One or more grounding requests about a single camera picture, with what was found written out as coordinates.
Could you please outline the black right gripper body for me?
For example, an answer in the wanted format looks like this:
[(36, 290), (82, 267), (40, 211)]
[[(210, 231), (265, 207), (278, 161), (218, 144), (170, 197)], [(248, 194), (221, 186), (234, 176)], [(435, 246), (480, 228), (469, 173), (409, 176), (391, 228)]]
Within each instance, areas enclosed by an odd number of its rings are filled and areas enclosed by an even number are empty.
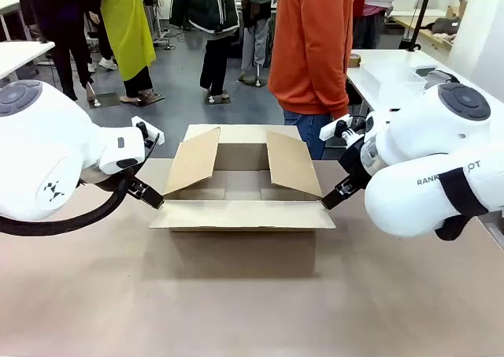
[(361, 162), (361, 149), (364, 145), (364, 137), (360, 136), (355, 142), (347, 147), (339, 164), (348, 173), (339, 185), (348, 188), (366, 188), (371, 176), (365, 170)]

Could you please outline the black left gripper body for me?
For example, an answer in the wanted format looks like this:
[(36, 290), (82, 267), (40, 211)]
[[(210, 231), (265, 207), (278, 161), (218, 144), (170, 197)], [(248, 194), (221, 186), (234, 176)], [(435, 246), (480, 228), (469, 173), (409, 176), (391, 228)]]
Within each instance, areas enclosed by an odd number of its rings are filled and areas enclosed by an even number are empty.
[(93, 184), (99, 188), (117, 188), (120, 181), (125, 177), (133, 176), (133, 168), (121, 170), (118, 173), (107, 174), (98, 168), (86, 168), (80, 175), (81, 184)]

